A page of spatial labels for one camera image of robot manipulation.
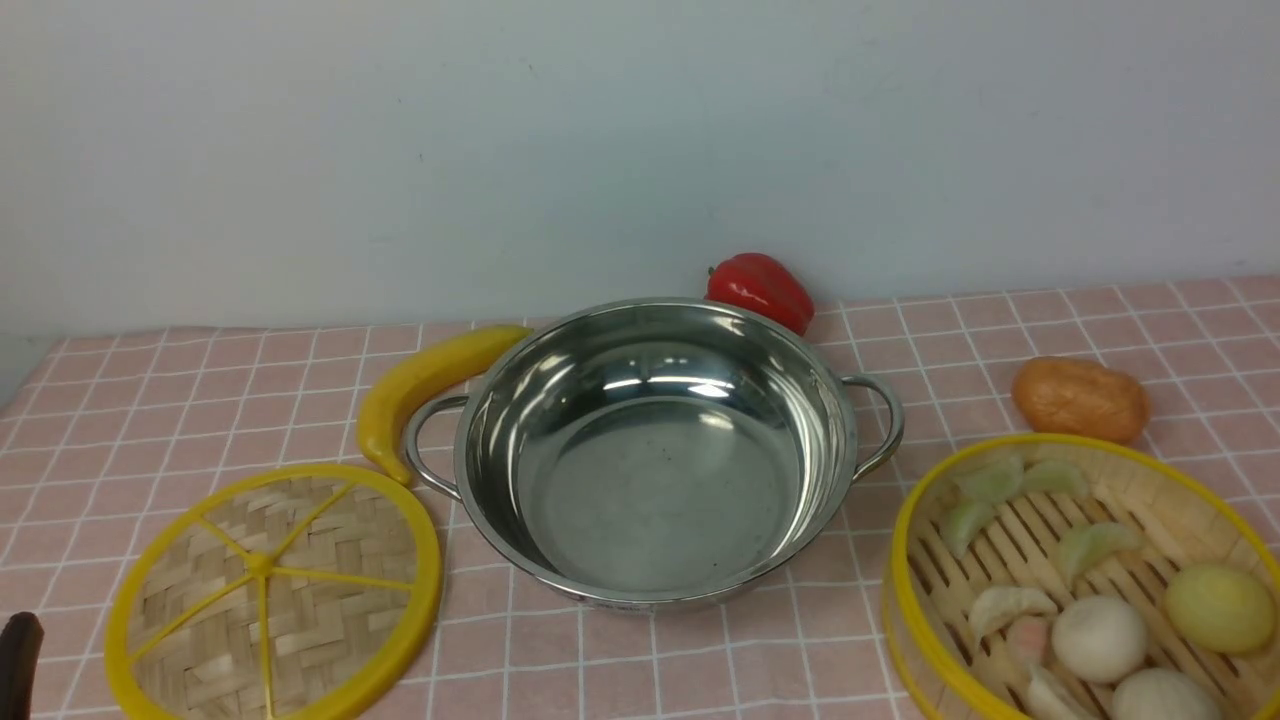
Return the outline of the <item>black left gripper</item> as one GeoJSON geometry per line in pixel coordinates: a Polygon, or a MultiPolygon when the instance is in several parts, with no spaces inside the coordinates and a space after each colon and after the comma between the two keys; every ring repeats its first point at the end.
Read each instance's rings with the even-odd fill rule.
{"type": "Polygon", "coordinates": [[[1,633],[1,719],[29,719],[44,628],[33,612],[17,612],[1,633]]]}

